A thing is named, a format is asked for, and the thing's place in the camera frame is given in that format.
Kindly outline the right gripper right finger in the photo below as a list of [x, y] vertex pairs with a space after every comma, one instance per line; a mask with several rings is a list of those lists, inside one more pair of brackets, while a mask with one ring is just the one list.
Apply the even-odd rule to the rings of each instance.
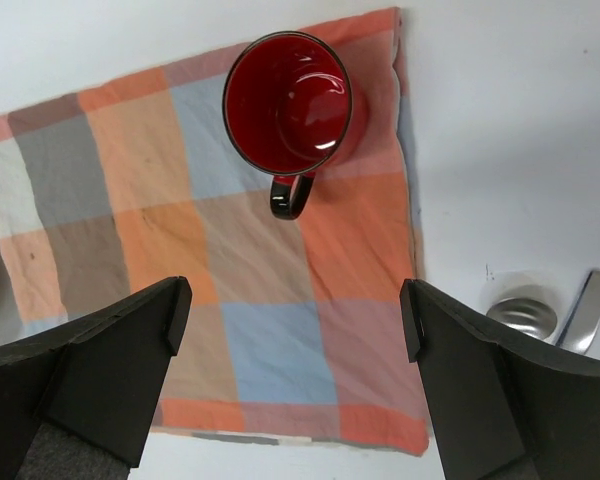
[[529, 337], [422, 280], [400, 292], [448, 479], [600, 479], [600, 360]]

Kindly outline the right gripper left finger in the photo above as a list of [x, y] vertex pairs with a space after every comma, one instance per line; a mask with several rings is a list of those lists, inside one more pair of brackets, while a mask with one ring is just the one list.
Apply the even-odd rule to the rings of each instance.
[[158, 398], [186, 329], [191, 287], [163, 279], [123, 300], [0, 346], [0, 468], [34, 465], [42, 440], [70, 441], [71, 461], [95, 453], [140, 464]]

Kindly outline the silver knife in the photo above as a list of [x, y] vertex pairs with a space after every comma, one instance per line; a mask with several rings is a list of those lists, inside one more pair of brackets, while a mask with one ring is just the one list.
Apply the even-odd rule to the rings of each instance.
[[554, 345], [585, 355], [600, 325], [600, 269], [586, 276]]

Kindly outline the checkered orange grey cloth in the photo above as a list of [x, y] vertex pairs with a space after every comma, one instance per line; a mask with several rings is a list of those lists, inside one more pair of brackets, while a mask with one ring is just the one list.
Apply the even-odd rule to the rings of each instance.
[[0, 343], [183, 275], [188, 330], [159, 404], [172, 429], [308, 436], [423, 454], [398, 307], [412, 273], [397, 139], [403, 82], [362, 68], [370, 126], [297, 222], [240, 161], [222, 75], [152, 69], [0, 116]]

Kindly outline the red mug black handle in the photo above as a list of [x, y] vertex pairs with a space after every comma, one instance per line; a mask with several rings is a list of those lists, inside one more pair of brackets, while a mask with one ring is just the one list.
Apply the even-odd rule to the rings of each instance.
[[271, 176], [271, 213], [295, 220], [316, 174], [356, 151], [369, 106], [331, 46], [308, 33], [280, 31], [255, 40], [234, 61], [222, 116], [239, 156]]

